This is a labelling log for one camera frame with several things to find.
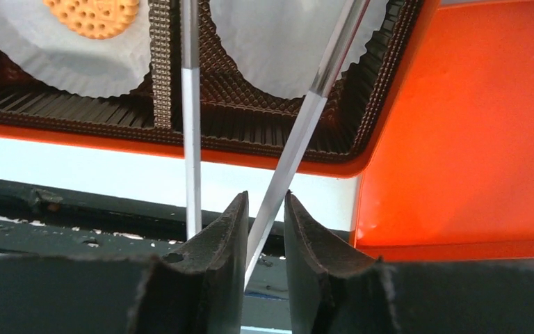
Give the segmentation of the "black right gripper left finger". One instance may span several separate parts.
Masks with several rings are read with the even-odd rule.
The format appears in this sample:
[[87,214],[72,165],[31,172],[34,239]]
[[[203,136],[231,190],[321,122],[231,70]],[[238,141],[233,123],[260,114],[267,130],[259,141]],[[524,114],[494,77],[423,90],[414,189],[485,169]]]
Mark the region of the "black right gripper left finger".
[[129,311],[130,333],[239,333],[248,238],[248,192],[200,233],[152,257]]

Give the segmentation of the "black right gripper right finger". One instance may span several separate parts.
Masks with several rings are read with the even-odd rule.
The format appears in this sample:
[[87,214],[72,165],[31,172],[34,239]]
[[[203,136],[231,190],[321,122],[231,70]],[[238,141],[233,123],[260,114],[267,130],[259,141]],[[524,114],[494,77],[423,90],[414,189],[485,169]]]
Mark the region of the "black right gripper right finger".
[[284,243],[293,333],[395,333],[380,261],[316,221],[291,192]]

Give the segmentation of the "metal serving tongs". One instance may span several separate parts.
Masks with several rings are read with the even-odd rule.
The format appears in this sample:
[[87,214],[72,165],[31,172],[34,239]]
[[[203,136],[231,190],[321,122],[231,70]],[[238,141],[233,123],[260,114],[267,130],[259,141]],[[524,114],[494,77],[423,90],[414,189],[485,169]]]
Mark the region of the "metal serving tongs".
[[300,161],[347,162],[369,139],[375,84],[395,15],[391,1],[344,1],[309,90],[285,99],[255,88],[227,55],[210,1],[182,2],[184,139],[188,219],[199,212],[200,146],[277,167],[248,241],[250,279]]

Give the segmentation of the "round orange cookie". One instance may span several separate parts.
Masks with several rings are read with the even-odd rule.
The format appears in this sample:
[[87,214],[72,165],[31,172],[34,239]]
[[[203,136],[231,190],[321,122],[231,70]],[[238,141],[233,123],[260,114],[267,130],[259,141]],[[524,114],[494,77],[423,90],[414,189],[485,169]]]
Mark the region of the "round orange cookie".
[[139,0],[44,0],[43,4],[69,30],[96,40],[124,33],[140,12]]

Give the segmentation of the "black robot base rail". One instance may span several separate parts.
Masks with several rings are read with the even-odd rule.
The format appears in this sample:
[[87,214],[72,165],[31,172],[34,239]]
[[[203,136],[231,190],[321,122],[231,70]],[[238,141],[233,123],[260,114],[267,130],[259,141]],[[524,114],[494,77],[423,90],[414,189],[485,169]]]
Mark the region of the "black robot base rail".
[[[0,180],[0,253],[164,255],[185,239],[183,207]],[[245,294],[245,332],[291,330],[285,265],[278,221]]]

